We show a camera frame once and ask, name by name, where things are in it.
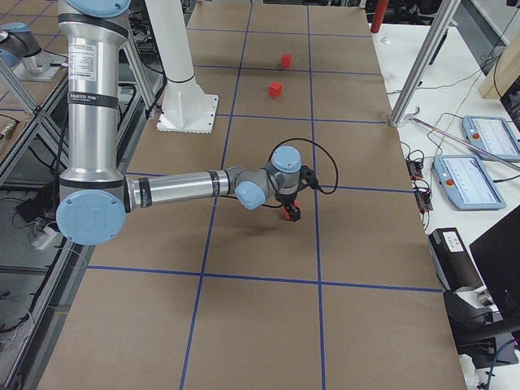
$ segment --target red block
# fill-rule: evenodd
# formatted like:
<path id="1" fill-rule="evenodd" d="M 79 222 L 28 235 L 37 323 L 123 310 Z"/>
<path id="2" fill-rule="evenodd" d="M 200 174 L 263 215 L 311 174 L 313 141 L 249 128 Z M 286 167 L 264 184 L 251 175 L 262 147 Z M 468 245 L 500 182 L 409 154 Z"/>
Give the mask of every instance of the red block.
<path id="1" fill-rule="evenodd" d="M 292 54 L 282 55 L 282 59 L 279 61 L 279 65 L 283 69 L 289 69 L 293 65 L 293 55 Z"/>
<path id="2" fill-rule="evenodd" d="M 278 81 L 273 81 L 269 84 L 269 94 L 273 98 L 277 98 L 282 94 L 284 91 L 284 85 L 282 83 L 279 83 Z"/>

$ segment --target white surface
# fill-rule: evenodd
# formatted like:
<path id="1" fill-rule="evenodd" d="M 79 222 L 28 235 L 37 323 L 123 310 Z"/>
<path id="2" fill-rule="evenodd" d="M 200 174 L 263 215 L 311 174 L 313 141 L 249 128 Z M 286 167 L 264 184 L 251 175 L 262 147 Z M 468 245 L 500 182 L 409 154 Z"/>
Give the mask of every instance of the white surface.
<path id="1" fill-rule="evenodd" d="M 382 69 L 388 92 L 401 89 L 414 63 L 428 27 L 384 24 L 378 34 L 373 35 L 375 49 Z M 448 38 L 444 43 L 435 63 L 428 67 L 423 78 L 422 87 L 437 87 L 450 85 L 478 71 L 479 66 L 471 55 L 461 35 L 455 28 L 450 28 Z M 468 98 L 462 104 L 458 115 L 485 115 L 504 117 L 510 120 L 504 107 L 498 101 L 483 100 L 478 91 L 479 83 L 484 76 L 478 72 L 468 80 L 453 87 L 442 89 L 420 89 L 409 105 L 408 112 L 414 112 L 416 106 L 421 108 L 418 118 L 429 124 L 435 124 L 443 112 L 456 113 L 465 96 Z M 393 105 L 398 94 L 389 95 Z M 445 115 L 439 120 L 438 127 L 451 134 L 463 138 L 462 120 Z M 512 126 L 515 136 L 520 137 L 518 130 Z M 401 140 L 412 150 L 419 149 L 426 156 L 433 156 L 437 147 L 427 139 L 427 131 L 412 123 L 403 123 L 399 127 Z M 469 154 L 465 146 L 445 139 L 442 143 L 444 154 Z M 431 183 L 431 162 L 425 161 L 423 173 Z M 498 162 L 483 163 L 493 179 L 515 176 L 516 171 L 500 165 Z M 429 234 L 437 228 L 457 228 L 466 246 L 487 231 L 495 222 L 507 215 L 520 204 L 520 179 L 497 184 L 497 187 L 507 203 L 503 210 L 494 211 L 457 211 L 447 200 L 444 190 L 435 181 L 431 184 L 433 211 L 430 213 Z M 479 370 L 483 382 L 486 382 L 485 370 Z M 492 390 L 518 390 L 520 384 L 520 365 L 498 367 L 496 377 L 492 381 Z"/>
<path id="2" fill-rule="evenodd" d="M 505 0 L 471 0 L 482 16 L 488 21 L 498 35 L 504 32 L 505 26 L 511 20 L 517 10 L 513 6 L 506 6 Z M 520 33 L 520 12 L 516 14 L 513 22 L 504 34 L 505 43 L 509 44 Z"/>

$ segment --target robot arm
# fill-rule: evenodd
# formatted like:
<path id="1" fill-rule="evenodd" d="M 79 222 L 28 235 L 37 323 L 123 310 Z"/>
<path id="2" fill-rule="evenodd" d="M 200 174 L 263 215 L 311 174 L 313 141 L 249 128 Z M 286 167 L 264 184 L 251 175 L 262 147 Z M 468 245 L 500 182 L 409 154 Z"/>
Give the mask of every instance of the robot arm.
<path id="1" fill-rule="evenodd" d="M 150 15 L 157 15 L 154 6 L 164 2 L 147 0 L 149 11 L 153 10 Z M 298 191 L 307 186 L 317 188 L 318 182 L 314 173 L 301 165 L 300 154 L 292 146 L 277 148 L 270 161 L 258 171 L 232 167 L 130 180 L 117 170 L 118 54 L 128 37 L 129 3 L 130 0 L 59 0 L 58 3 L 59 25 L 69 40 L 69 166 L 60 175 L 62 201 L 56 213 L 63 235 L 78 244 L 98 245 L 116 236 L 124 224 L 125 213 L 137 207 L 228 194 L 236 194 L 248 210 L 256 209 L 275 196 L 290 219 L 298 220 L 299 210 L 294 205 Z M 168 12 L 171 23 L 182 24 L 184 28 L 179 0 L 171 0 Z M 164 23 L 159 24 L 159 29 L 167 29 Z M 180 125 L 183 125 L 196 116 L 196 109 L 206 113 L 207 107 L 205 98 L 198 100 L 203 103 L 200 107 L 184 104 L 183 99 L 193 93 L 205 95 L 193 76 L 185 29 L 184 34 L 174 36 L 180 42 L 169 45 L 169 50 L 176 50 L 175 59 L 171 61 L 182 63 L 186 58 L 186 63 L 176 69 L 166 63 L 165 70 L 168 87 L 174 88 L 170 89 L 170 95 L 178 96 L 183 114 L 174 115 L 177 108 L 169 113 L 163 109 L 170 115 L 169 119 L 182 119 Z M 182 78 L 184 73 L 188 75 L 186 79 Z M 194 110 L 187 112 L 186 106 Z M 175 120 L 167 122 L 173 126 Z"/>
<path id="2" fill-rule="evenodd" d="M 8 23 L 0 26 L 0 59 L 8 67 L 14 67 L 20 60 L 33 75 L 39 75 L 50 68 L 50 59 L 23 23 Z"/>

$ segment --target white label sticker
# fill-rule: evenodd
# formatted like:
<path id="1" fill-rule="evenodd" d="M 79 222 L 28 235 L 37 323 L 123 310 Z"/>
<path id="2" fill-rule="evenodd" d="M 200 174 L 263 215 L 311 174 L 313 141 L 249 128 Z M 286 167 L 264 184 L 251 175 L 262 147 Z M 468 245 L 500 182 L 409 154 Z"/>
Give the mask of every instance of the white label sticker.
<path id="1" fill-rule="evenodd" d="M 446 244 L 448 244 L 450 252 L 464 252 L 464 248 L 462 247 L 456 232 L 443 232 L 442 234 L 446 240 Z"/>
<path id="2" fill-rule="evenodd" d="M 94 45 L 68 46 L 68 76 L 73 80 L 96 81 L 98 48 Z"/>

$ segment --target light blue cap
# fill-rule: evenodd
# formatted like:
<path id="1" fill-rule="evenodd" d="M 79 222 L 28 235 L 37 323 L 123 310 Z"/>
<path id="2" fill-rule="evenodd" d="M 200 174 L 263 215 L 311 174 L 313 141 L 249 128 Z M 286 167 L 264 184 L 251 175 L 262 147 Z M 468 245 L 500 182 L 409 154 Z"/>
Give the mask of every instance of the light blue cap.
<path id="1" fill-rule="evenodd" d="M 280 146 L 275 150 L 272 162 L 283 173 L 298 172 L 301 168 L 300 152 L 292 146 Z"/>
<path id="2" fill-rule="evenodd" d="M 131 0 L 67 0 L 79 12 L 94 18 L 115 18 L 130 7 Z"/>
<path id="3" fill-rule="evenodd" d="M 11 52 L 0 49 L 0 59 L 8 66 L 14 67 L 18 63 L 18 59 Z"/>
<path id="4" fill-rule="evenodd" d="M 125 218 L 123 203 L 100 189 L 84 189 L 69 195 L 56 212 L 61 233 L 81 245 L 98 245 L 114 238 Z"/>
<path id="5" fill-rule="evenodd" d="M 29 27 L 27 27 L 27 24 L 22 22 L 7 23 L 0 27 L 0 29 L 8 33 L 28 33 L 31 31 Z"/>
<path id="6" fill-rule="evenodd" d="M 243 181 L 235 188 L 235 195 L 247 210 L 254 210 L 266 201 L 266 194 L 251 181 Z"/>

